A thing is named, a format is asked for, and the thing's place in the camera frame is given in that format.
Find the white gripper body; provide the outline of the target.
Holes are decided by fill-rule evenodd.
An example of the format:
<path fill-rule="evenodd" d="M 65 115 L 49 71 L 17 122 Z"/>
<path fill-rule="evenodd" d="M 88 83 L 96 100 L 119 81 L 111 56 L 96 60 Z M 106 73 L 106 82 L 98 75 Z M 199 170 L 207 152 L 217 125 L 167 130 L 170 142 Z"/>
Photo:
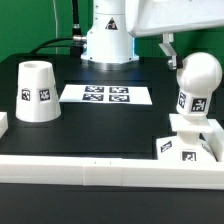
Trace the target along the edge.
<path fill-rule="evenodd" d="M 153 36 L 224 26 L 224 0 L 126 0 L 127 31 Z"/>

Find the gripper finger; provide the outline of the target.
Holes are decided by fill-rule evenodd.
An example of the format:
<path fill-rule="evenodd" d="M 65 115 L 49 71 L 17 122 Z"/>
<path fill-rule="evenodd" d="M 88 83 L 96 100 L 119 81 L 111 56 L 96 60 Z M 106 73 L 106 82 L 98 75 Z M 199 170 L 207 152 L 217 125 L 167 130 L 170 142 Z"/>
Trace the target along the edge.
<path fill-rule="evenodd" d="M 174 42 L 174 35 L 172 33 L 165 33 L 159 36 L 159 47 L 168 57 L 168 68 L 170 70 L 177 70 L 182 67 L 182 57 L 176 53 L 172 43 Z"/>

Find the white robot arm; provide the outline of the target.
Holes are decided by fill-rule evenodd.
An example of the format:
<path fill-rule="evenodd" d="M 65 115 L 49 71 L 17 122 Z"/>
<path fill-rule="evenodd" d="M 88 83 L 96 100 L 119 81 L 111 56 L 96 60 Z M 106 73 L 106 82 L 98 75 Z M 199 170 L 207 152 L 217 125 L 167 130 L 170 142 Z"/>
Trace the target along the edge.
<path fill-rule="evenodd" d="M 224 0 L 93 0 L 93 25 L 82 61 L 102 70 L 120 70 L 139 60 L 134 39 L 160 37 L 169 68 L 182 66 L 172 48 L 177 32 L 224 26 Z"/>

